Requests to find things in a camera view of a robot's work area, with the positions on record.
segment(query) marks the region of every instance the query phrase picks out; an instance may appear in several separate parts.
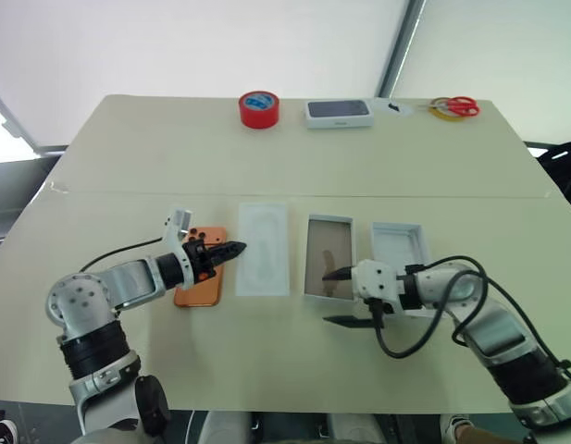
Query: black chair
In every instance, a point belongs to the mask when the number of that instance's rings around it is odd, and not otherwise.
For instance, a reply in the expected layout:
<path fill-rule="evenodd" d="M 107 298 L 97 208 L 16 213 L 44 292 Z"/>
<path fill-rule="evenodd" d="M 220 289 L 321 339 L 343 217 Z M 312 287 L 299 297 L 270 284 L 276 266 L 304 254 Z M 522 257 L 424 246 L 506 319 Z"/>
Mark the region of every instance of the black chair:
<path fill-rule="evenodd" d="M 554 146 L 537 160 L 571 203 L 571 142 Z"/>

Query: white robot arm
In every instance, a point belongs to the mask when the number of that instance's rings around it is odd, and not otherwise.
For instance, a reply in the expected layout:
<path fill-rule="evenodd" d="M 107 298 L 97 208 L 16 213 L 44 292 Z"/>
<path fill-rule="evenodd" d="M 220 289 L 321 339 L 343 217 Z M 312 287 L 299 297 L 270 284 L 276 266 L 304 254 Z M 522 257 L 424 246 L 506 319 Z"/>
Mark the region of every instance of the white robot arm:
<path fill-rule="evenodd" d="M 473 263 L 478 270 L 461 260 Z M 369 306 L 370 325 L 376 329 L 381 349 L 391 358 L 402 359 L 423 347 L 445 312 L 456 324 L 454 341 L 467 346 L 489 370 L 515 416 L 533 431 L 533 437 L 538 442 L 571 442 L 570 363 L 554 357 L 526 314 L 487 277 L 479 263 L 454 256 L 429 266 L 408 266 L 405 276 L 397 276 L 384 263 L 364 260 L 324 276 L 324 280 L 347 279 L 352 280 L 354 294 Z M 525 325 L 487 297 L 489 285 L 507 298 Z M 382 337 L 383 320 L 423 306 L 436 310 L 426 333 L 405 351 L 390 350 Z M 344 326 L 353 322 L 348 316 L 327 320 Z"/>
<path fill-rule="evenodd" d="M 141 361 L 129 348 L 118 316 L 167 290 L 212 278 L 217 265 L 245 248 L 235 241 L 208 250 L 203 240 L 182 244 L 190 215 L 173 209 L 165 221 L 161 240 L 170 253 L 98 273 L 75 273 L 49 291 L 46 313 L 63 328 L 57 342 L 73 376 L 69 389 L 84 435 L 74 444 L 149 443 L 165 429 L 164 390 L 154 376 L 139 375 Z"/>

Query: scissors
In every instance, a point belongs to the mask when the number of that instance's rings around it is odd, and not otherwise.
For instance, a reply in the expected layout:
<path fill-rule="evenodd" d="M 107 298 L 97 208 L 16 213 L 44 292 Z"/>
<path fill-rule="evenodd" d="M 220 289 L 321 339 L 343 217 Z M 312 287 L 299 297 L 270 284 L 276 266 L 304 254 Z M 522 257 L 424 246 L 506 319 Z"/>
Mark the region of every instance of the scissors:
<path fill-rule="evenodd" d="M 440 97 L 439 99 L 433 100 L 428 107 L 442 111 L 450 111 L 457 117 L 474 117 L 480 113 L 477 101 L 464 95 L 451 98 Z"/>

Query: red tape roll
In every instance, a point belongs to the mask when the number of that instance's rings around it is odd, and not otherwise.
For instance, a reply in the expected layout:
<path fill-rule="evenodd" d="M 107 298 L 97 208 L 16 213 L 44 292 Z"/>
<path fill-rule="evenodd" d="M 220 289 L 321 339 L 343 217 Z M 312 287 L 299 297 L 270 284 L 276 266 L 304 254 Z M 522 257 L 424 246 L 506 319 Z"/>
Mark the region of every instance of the red tape roll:
<path fill-rule="evenodd" d="M 279 120 L 279 98 L 268 91 L 247 92 L 240 97 L 240 119 L 247 127 L 260 130 Z"/>

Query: phone case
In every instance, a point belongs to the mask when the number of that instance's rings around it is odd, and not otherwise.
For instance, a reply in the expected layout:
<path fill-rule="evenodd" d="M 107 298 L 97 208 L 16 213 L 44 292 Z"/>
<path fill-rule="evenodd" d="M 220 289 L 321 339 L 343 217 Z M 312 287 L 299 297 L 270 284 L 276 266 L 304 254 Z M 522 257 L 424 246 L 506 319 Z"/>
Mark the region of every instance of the phone case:
<path fill-rule="evenodd" d="M 203 239 L 206 247 L 213 247 L 226 242 L 228 233 L 223 227 L 193 227 L 184 241 L 193 238 Z M 176 289 L 174 303 L 179 307 L 211 307 L 219 303 L 221 297 L 221 278 L 223 265 L 216 267 L 217 274 L 188 290 Z"/>

